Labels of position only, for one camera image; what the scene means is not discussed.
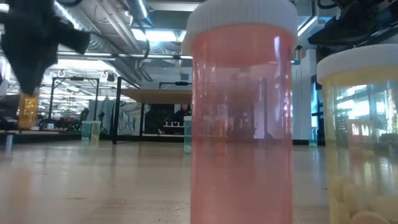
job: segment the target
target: gray floor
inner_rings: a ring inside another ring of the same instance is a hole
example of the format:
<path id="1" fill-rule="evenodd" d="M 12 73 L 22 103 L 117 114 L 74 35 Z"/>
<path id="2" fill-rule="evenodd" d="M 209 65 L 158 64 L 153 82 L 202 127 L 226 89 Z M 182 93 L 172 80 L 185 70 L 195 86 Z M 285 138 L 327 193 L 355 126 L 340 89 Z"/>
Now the gray floor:
<path id="1" fill-rule="evenodd" d="M 325 154 L 296 147 L 295 223 L 328 223 Z M 181 144 L 14 145 L 0 155 L 1 224 L 190 223 Z"/>

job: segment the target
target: bottle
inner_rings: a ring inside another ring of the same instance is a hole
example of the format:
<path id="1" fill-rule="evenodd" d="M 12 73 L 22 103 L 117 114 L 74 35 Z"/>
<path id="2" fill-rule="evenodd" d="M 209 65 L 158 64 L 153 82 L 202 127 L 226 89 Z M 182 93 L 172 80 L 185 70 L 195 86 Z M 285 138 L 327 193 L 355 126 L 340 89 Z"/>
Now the bottle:
<path id="1" fill-rule="evenodd" d="M 37 107 L 39 104 L 39 94 L 34 93 L 30 96 L 21 93 L 19 98 L 19 128 L 30 129 L 37 122 Z"/>
<path id="2" fill-rule="evenodd" d="M 191 14 L 191 224 L 293 223 L 296 38 L 288 0 L 208 0 Z"/>

